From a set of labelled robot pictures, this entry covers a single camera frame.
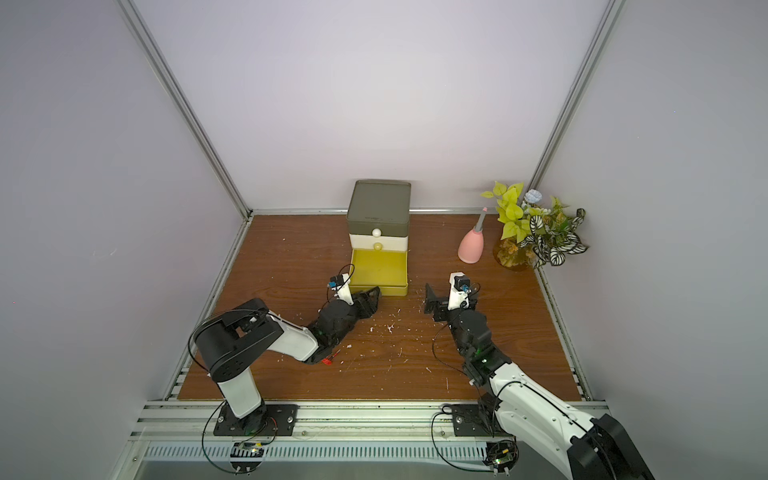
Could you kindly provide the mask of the red earphones lower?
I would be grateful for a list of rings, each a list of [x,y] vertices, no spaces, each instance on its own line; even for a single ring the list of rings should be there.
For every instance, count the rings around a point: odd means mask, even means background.
[[[335,357],[338,354],[339,354],[339,351],[336,351],[336,352],[330,354],[328,357],[326,357],[326,358],[324,358],[322,360],[322,363],[325,364],[325,365],[332,365],[333,364],[333,360],[335,359]]]

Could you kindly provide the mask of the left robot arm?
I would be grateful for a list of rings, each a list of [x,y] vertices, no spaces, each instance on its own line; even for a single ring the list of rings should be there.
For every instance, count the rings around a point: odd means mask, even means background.
[[[380,296],[378,287],[343,294],[325,304],[308,326],[284,320],[254,298],[199,326],[191,341],[224,396],[223,416],[250,421],[265,413],[263,397],[250,372],[263,353],[277,352],[317,364],[333,353],[358,321],[377,312]]]

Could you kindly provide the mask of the olive green top drawer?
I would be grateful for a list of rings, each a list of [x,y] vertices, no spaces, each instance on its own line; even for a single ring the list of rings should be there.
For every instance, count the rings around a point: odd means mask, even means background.
[[[407,237],[410,229],[410,218],[407,217],[403,222],[385,222],[378,219],[348,219],[347,225],[351,235],[373,236],[373,232],[378,230],[382,236],[386,237]]]

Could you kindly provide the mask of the potted green plant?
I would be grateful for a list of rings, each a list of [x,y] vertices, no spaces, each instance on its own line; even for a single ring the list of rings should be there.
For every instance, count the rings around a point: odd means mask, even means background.
[[[500,266],[510,270],[559,267],[569,256],[589,250],[577,233],[586,218],[585,209],[570,215],[557,197],[546,206],[541,192],[522,183],[497,182],[481,196],[496,202],[497,220],[503,225],[493,251]]]

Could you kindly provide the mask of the three-tier drawer cabinet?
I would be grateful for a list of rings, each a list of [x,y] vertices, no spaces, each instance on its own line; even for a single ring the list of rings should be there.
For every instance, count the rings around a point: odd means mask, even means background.
[[[378,219],[403,222],[410,218],[411,183],[399,180],[365,179],[355,183],[346,220]],[[382,236],[378,230],[373,236]]]

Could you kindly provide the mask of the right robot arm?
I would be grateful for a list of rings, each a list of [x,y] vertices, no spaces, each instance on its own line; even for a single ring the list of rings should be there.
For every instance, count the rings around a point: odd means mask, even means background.
[[[511,434],[567,479],[652,479],[623,425],[609,414],[597,418],[558,398],[532,380],[492,340],[477,291],[467,276],[451,277],[450,292],[425,287],[424,312],[445,324],[463,359],[470,383],[483,397],[491,434]]]

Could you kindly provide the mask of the pink vase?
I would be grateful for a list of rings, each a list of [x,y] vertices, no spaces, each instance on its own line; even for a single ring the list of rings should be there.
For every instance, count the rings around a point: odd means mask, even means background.
[[[457,255],[466,264],[475,264],[482,257],[485,246],[483,226],[487,212],[488,208],[484,207],[473,228],[467,232],[460,242]]]

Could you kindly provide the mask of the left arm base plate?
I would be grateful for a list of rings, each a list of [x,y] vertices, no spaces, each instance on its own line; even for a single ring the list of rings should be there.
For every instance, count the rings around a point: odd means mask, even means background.
[[[291,436],[299,406],[297,404],[262,404],[243,418],[238,418],[228,402],[214,416],[214,436]]]

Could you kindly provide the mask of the controller board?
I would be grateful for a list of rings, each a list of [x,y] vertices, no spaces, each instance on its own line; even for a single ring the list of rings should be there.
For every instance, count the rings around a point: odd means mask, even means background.
[[[235,475],[248,475],[263,462],[266,448],[259,442],[236,442],[230,451],[229,460]]]
[[[519,448],[515,438],[505,438],[486,443],[483,463],[490,468],[494,476],[503,473],[508,476],[519,460]]]

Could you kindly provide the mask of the right controller board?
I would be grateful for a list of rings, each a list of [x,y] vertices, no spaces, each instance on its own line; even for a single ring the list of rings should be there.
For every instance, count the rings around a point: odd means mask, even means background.
[[[515,438],[505,438],[486,443],[483,463],[490,468],[494,476],[503,473],[508,476],[519,460],[519,448]]]

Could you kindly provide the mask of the left controller board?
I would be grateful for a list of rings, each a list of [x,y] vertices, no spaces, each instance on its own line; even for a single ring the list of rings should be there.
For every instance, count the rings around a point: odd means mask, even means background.
[[[259,442],[236,442],[230,451],[229,460],[235,475],[248,475],[263,462],[266,448]]]

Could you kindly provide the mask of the cream drawer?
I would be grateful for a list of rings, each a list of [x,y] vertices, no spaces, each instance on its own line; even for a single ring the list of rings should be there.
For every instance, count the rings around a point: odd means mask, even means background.
[[[373,235],[350,234],[350,244],[354,250],[376,250],[376,251],[408,251],[408,237],[391,237]]]

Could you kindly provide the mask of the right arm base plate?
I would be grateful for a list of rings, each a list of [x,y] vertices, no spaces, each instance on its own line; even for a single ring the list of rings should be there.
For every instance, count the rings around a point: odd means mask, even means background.
[[[482,403],[448,404],[445,409],[451,417],[454,435],[457,437],[508,436],[495,414]]]

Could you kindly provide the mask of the aluminium mounting rail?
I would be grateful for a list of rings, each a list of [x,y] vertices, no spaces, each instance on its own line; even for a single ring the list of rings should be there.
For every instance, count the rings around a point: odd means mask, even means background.
[[[269,439],[273,430],[293,426],[282,441],[428,441],[429,429],[437,440],[454,441],[448,416],[435,419],[442,402],[433,401],[297,401],[290,421],[270,423],[259,439]],[[150,401],[140,411],[131,441],[198,441],[218,438],[218,401]]]

